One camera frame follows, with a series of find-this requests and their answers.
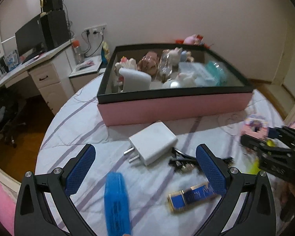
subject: pink box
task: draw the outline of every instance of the pink box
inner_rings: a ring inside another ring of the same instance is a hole
[[[223,62],[228,75],[225,86],[153,89],[121,92],[113,90],[116,78],[113,66],[126,56],[138,62],[148,51],[159,56],[165,49],[182,47],[192,52],[197,62],[208,60]],[[217,54],[194,45],[139,44],[116,47],[98,91],[98,110],[106,126],[153,123],[157,120],[178,120],[226,112],[241,111],[246,108],[253,86],[233,66]]]

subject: desk drawer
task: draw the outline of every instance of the desk drawer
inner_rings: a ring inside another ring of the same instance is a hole
[[[38,89],[60,82],[52,63],[35,68],[34,70],[30,71],[29,74],[32,76],[32,79]]]
[[[68,101],[66,93],[61,83],[52,84],[39,89],[43,99],[50,110],[56,114],[60,108]]]

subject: computer monitor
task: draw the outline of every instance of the computer monitor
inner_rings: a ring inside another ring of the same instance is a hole
[[[45,51],[45,38],[40,21],[40,14],[35,16],[15,33],[18,54],[24,55],[34,49],[33,53]]]

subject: orange bottle cap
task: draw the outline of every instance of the orange bottle cap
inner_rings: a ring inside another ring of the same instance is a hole
[[[80,42],[79,42],[79,40],[74,40],[74,41],[72,42],[72,46],[73,46],[74,48],[79,47],[79,46],[80,46]]]

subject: pink blanket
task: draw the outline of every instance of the pink blanket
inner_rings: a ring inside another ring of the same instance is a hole
[[[0,222],[14,236],[15,203],[0,184]]]

